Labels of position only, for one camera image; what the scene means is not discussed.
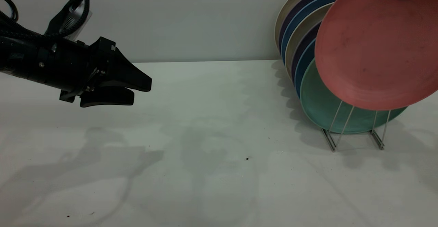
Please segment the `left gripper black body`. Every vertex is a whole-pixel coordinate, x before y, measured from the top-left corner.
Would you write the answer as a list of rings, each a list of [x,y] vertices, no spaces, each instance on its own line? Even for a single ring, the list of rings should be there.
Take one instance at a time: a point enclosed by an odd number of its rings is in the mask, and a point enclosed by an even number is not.
[[[92,60],[100,49],[108,53],[115,48],[114,41],[103,37],[90,46],[66,39],[44,43],[38,49],[38,83],[61,90],[59,99],[72,103],[95,73],[97,63]]]

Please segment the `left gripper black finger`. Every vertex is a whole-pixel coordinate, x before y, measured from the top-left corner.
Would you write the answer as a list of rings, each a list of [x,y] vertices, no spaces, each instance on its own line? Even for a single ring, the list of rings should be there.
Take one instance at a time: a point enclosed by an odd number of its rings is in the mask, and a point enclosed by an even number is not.
[[[98,105],[133,105],[134,93],[127,88],[96,88],[81,95],[81,108]]]
[[[116,47],[108,63],[101,70],[100,87],[124,87],[142,92],[149,92],[152,79],[136,68]]]

